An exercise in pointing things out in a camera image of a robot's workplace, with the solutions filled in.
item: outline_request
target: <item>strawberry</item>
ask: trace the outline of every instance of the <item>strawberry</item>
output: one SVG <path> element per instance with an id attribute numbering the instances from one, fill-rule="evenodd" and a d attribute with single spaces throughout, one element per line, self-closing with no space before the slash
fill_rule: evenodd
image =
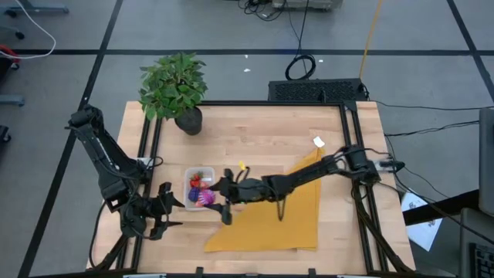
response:
<path id="1" fill-rule="evenodd" d="M 199 187 L 199 185 L 201 185 L 201 181 L 194 181 L 194 180 L 191 180 L 191 187 Z"/>
<path id="2" fill-rule="evenodd" d="M 192 175 L 191 180 L 192 181 L 200 181 L 202 179 L 202 172 L 197 172 L 194 175 Z"/>

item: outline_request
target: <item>black floor stripe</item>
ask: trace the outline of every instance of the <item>black floor stripe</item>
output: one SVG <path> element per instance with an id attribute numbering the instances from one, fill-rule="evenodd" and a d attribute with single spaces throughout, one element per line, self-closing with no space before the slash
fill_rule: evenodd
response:
<path id="1" fill-rule="evenodd" d="M 477 69 L 479 70 L 480 76 L 482 77 L 482 80 L 484 81 L 484 84 L 486 85 L 492 100 L 494 100 L 494 84 L 492 83 L 491 76 L 486 69 L 486 65 L 484 65 L 484 62 L 480 57 L 481 52 L 477 51 L 477 48 L 475 47 L 475 43 L 473 42 L 473 39 L 470 36 L 470 33 L 467 30 L 465 23 L 463 22 L 462 16 L 460 15 L 458 8 L 456 7 L 455 1 L 453 0 L 447 0 L 447 1 L 449 8 L 451 9 L 453 16 L 455 17 L 456 24 L 458 24 L 458 27 L 462 32 L 463 38 L 465 39 L 466 44 L 469 47 L 470 52 L 472 53 L 473 60 L 477 65 Z M 487 51 L 484 53 L 485 54 L 483 55 L 488 55 L 489 53 L 492 54 L 492 51 Z"/>
<path id="2" fill-rule="evenodd" d="M 50 49 L 13 49 L 18 55 L 43 55 Z M 50 55 L 98 55 L 98 49 L 55 49 Z"/>
<path id="3" fill-rule="evenodd" d="M 49 49 L 14 49 L 19 55 L 41 55 Z M 179 52 L 196 53 L 198 55 L 295 55 L 297 49 L 108 49 L 105 55 L 164 56 Z M 52 55 L 96 55 L 97 49 L 58 49 Z M 494 50 L 485 50 L 486 56 L 494 56 Z M 360 56 L 363 49 L 304 49 L 303 54 Z M 369 50 L 369 56 L 468 56 L 470 50 L 400 50 L 375 49 Z"/>
<path id="4" fill-rule="evenodd" d="M 108 47 L 108 42 L 110 41 L 113 28 L 115 27 L 115 22 L 117 21 L 120 8 L 122 6 L 123 0 L 117 0 L 115 6 L 113 7 L 113 12 L 108 22 L 107 30 L 101 42 L 100 50 L 97 53 L 96 61 L 94 62 L 93 69 L 91 70 L 90 77 L 87 81 L 86 88 L 84 89 L 84 94 L 81 98 L 79 109 L 83 107 L 84 104 L 90 98 L 91 92 L 93 91 L 94 83 L 100 71 L 101 63 L 103 62 L 104 52 Z M 41 215 L 39 216 L 38 223 L 36 224 L 34 233 L 29 243 L 29 247 L 26 251 L 24 260 L 22 261 L 21 269 L 19 270 L 18 277 L 26 278 L 29 277 L 31 273 L 32 264 L 36 259 L 36 253 L 38 252 L 39 245 L 41 243 L 42 237 L 45 233 L 46 226 L 48 225 L 50 214 L 52 213 L 53 206 L 55 205 L 56 196 L 62 184 L 62 179 L 65 174 L 67 165 L 69 163 L 70 155 L 72 154 L 72 149 L 76 142 L 76 137 L 71 131 L 65 147 L 63 148 L 62 157 L 60 158 L 59 164 L 56 168 L 55 176 L 53 177 L 52 184 L 48 191 L 48 196 L 46 197 L 45 204 L 43 205 Z"/>

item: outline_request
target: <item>clear plastic container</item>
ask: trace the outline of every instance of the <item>clear plastic container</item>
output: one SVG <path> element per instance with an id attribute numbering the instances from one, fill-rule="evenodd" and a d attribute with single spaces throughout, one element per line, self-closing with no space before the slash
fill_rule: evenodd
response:
<path id="1" fill-rule="evenodd" d="M 184 176 L 184 205 L 185 209 L 191 212 L 198 212 L 203 210 L 208 210 L 207 208 L 198 208 L 195 206 L 194 202 L 188 199 L 188 193 L 191 190 L 191 177 L 197 172 L 202 172 L 202 180 L 208 183 L 209 186 L 215 183 L 215 169 L 211 167 L 192 167 L 185 171 Z"/>

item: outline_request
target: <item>wooden table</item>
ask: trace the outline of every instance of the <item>wooden table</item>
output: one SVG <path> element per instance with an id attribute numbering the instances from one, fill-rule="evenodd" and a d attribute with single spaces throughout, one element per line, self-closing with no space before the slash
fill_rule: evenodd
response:
<path id="1" fill-rule="evenodd" d="M 376 103 L 357 103 L 360 126 L 366 147 L 386 151 L 381 120 Z M 183 199 L 184 171 L 192 166 L 212 166 L 218 179 L 224 168 L 237 169 L 238 162 L 251 166 L 251 176 L 281 174 L 314 148 L 313 138 L 320 136 L 327 154 L 344 146 L 340 114 L 337 107 L 229 107 L 202 106 L 202 132 L 194 137 L 179 130 L 174 121 L 163 122 L 157 155 L 164 165 L 154 170 L 151 196 L 158 185 L 172 183 L 179 201 Z M 353 126 L 347 113 L 349 126 Z M 137 156 L 144 115 L 138 102 L 127 103 L 118 144 L 130 157 Z M 151 149 L 152 131 L 147 142 Z M 379 158 L 367 152 L 369 158 Z M 391 174 L 381 175 L 383 182 L 394 186 Z M 322 178 L 319 239 L 316 252 L 280 250 L 266 252 L 204 253 L 203 246 L 221 227 L 217 212 L 187 212 L 174 208 L 172 221 L 184 225 L 169 228 L 162 240 L 144 240 L 139 273 L 193 273 L 203 266 L 205 273 L 291 273 L 306 274 L 315 268 L 318 274 L 365 274 L 365 266 L 351 182 L 332 175 Z M 381 230 L 393 250 L 406 265 L 414 268 L 398 195 L 390 188 L 374 186 Z M 103 211 L 94 258 L 101 261 L 120 236 L 118 213 Z M 369 233 L 374 268 L 379 270 L 375 241 Z M 128 249 L 130 265 L 134 240 Z"/>

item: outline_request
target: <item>yellow cloth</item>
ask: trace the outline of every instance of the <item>yellow cloth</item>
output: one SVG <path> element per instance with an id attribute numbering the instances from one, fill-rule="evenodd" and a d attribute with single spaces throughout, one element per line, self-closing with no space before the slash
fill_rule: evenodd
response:
<path id="1" fill-rule="evenodd" d="M 324 149 L 316 149 L 289 172 L 320 161 Z M 262 251 L 301 248 L 316 250 L 320 179 L 299 186 L 286 198 L 285 216 L 278 220 L 275 202 L 248 204 L 206 243 L 205 252 Z"/>

